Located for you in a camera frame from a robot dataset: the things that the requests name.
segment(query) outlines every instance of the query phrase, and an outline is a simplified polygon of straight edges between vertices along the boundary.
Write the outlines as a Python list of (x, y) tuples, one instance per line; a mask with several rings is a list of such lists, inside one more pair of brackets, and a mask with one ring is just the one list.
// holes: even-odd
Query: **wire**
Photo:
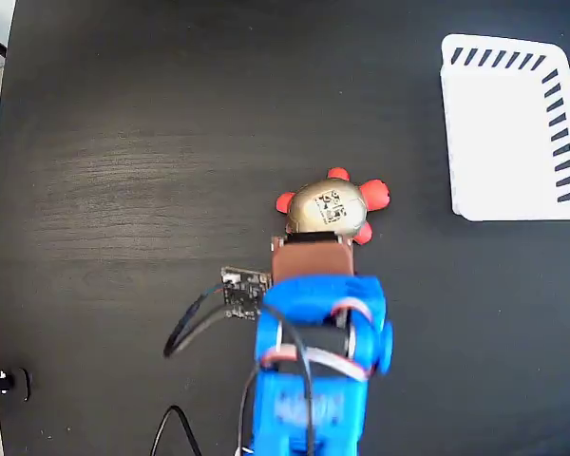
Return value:
[(237, 455), (242, 456), (243, 451), (243, 419), (245, 415), (245, 409), (247, 407), (247, 396), (249, 395), (249, 390), (256, 380), (257, 373), (259, 372), (259, 363), (254, 365), (254, 368), (249, 373), (249, 377), (245, 382), (245, 387), (243, 388), (243, 395), (240, 398), (240, 406), (238, 408), (238, 425), (237, 425)]
[(218, 284), (214, 285), (213, 287), (208, 288), (207, 290), (202, 292), (200, 294), (200, 296), (197, 297), (197, 299), (192, 303), (192, 305), (186, 310), (183, 317), (180, 319), (178, 324), (175, 326), (174, 330), (171, 332), (171, 335), (169, 335), (169, 338), (167, 339), (166, 344), (164, 344), (164, 349), (162, 350), (162, 355), (165, 358), (170, 358), (173, 355), (173, 353), (179, 352), (180, 350), (184, 349), (185, 347), (187, 347), (190, 344), (190, 342), (192, 342), (192, 339), (194, 339), (197, 335), (199, 335), (204, 330), (206, 330), (208, 328), (208, 326), (211, 326), (216, 321), (221, 320), (222, 318), (225, 318), (226, 316), (228, 316), (226, 314), (222, 315), (220, 317), (214, 316), (213, 318), (215, 318), (215, 321), (212, 320), (208, 326), (204, 325), (202, 328), (199, 329), (199, 326), (204, 321), (204, 320), (202, 320), (196, 327), (194, 327), (192, 330), (190, 330), (189, 332), (187, 332), (186, 334), (181, 336), (181, 333), (183, 332), (185, 327), (188, 325), (188, 323), (190, 323), (190, 320), (199, 311), (200, 304), (202, 303), (202, 301), (204, 301), (207, 298), (207, 296), (220, 291), (222, 288), (223, 288), (222, 283), (218, 283)]
[[(299, 353), (296, 361), (299, 363), (304, 378), (304, 398), (306, 399), (306, 412), (307, 412), (307, 426), (306, 426), (306, 445), (308, 447), (307, 454), (314, 456), (314, 426), (313, 426), (313, 375), (311, 373), (311, 363), (306, 355), (306, 348), (302, 342), (299, 332), (295, 329), (294, 325), (289, 319), (279, 310), (264, 302), (260, 304), (260, 311), (266, 312), (276, 318), (285, 332), (293, 339), (295, 348)], [(258, 367), (255, 366), (247, 379), (243, 397), (240, 401), (240, 410), (238, 413), (238, 436), (237, 436), (237, 453), (242, 454), (242, 416), (245, 412), (245, 404), (249, 388), (251, 387), (254, 378), (256, 378)]]
[(361, 299), (351, 296), (340, 299), (333, 306), (332, 315), (338, 314), (339, 312), (345, 310), (358, 311), (365, 317), (366, 320), (368, 320), (368, 323), (373, 324), (373, 316), (371, 315), (371, 310), (368, 305)]
[[(363, 366), (349, 358), (332, 353), (331, 351), (308, 347), (306, 354), (309, 361), (327, 366), (358, 382), (365, 382), (371, 376), (371, 370), (366, 370)], [(277, 361), (295, 361), (296, 359), (297, 349), (295, 346), (292, 344), (281, 344), (279, 348), (273, 347), (266, 351), (264, 356), (262, 356), (261, 363), (265, 367)]]
[(156, 450), (159, 446), (159, 442), (161, 441), (162, 432), (164, 431), (164, 426), (167, 424), (169, 416), (171, 413), (175, 412), (180, 418), (181, 427), (183, 431), (186, 433), (186, 437), (188, 437), (188, 442), (190, 443), (190, 447), (192, 448), (192, 452), (195, 456), (202, 456), (200, 452), (199, 443), (194, 436), (194, 432), (192, 432), (192, 428), (190, 427), (190, 423), (188, 422), (188, 418), (186, 418), (186, 414), (183, 412), (181, 408), (178, 406), (170, 406), (164, 415), (162, 416), (161, 423), (159, 424), (159, 428), (156, 430), (156, 435), (154, 436), (154, 443), (152, 444), (152, 449), (150, 449), (150, 456), (156, 455)]
[(164, 356), (169, 358), (174, 353), (181, 352), (183, 349), (188, 347), (194, 339), (196, 339), (201, 333), (213, 326), (214, 323), (220, 320), (230, 318), (231, 313), (228, 309), (224, 307), (216, 307), (212, 309), (210, 313), (203, 317), (201, 321), (195, 324), (189, 331), (187, 331), (182, 337), (180, 337), (177, 342), (174, 343), (173, 347), (169, 347), (167, 351), (167, 346), (164, 347)]

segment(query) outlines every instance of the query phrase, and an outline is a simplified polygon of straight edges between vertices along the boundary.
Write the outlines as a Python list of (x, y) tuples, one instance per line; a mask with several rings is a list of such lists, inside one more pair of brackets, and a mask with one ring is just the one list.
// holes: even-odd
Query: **white tray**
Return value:
[(570, 219), (570, 67), (557, 46), (448, 35), (441, 69), (452, 209)]

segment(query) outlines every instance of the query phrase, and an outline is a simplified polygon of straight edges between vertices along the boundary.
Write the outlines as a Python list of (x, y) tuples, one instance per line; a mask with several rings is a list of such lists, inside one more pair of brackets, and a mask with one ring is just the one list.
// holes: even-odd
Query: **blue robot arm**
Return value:
[[(367, 376), (315, 376), (313, 427), (315, 454), (355, 456), (365, 421), (367, 379), (375, 371), (386, 373), (392, 354), (392, 326), (387, 320), (387, 301), (378, 279), (351, 275), (291, 278), (268, 290), (264, 302), (300, 327), (328, 325), (339, 309), (350, 312), (351, 337), (345, 362)], [(257, 324), (256, 361), (264, 364), (267, 353), (279, 352), (281, 348), (279, 322), (263, 313)], [(306, 453), (306, 428), (301, 373), (261, 370), (254, 402), (255, 454), (290, 456)]]

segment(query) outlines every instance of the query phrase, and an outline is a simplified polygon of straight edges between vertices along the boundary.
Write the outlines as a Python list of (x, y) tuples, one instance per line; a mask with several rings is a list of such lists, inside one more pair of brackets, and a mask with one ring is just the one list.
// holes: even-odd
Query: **dark wooden surface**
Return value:
[[(229, 455), (252, 326), (172, 361), (224, 264), (266, 268), (276, 196), (346, 166), (389, 183), (357, 269), (395, 325), (363, 455), (570, 455), (570, 223), (451, 214), (451, 32), (555, 43), (570, 2), (19, 0), (0, 110), (7, 455), (144, 455), (163, 409)], [(179, 430), (163, 454), (189, 454)]]

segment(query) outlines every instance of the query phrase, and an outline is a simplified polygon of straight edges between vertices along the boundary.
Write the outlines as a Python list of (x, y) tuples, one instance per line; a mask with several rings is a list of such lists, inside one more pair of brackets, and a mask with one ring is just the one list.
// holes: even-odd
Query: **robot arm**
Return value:
[[(353, 275), (352, 245), (333, 234), (298, 234), (273, 242), (273, 278), (264, 302), (302, 335), (313, 363), (315, 454), (354, 456), (363, 433), (368, 380), (386, 373), (392, 353), (387, 302), (375, 277)], [(258, 456), (307, 452), (307, 403), (299, 353), (279, 321), (257, 324), (252, 448)]]

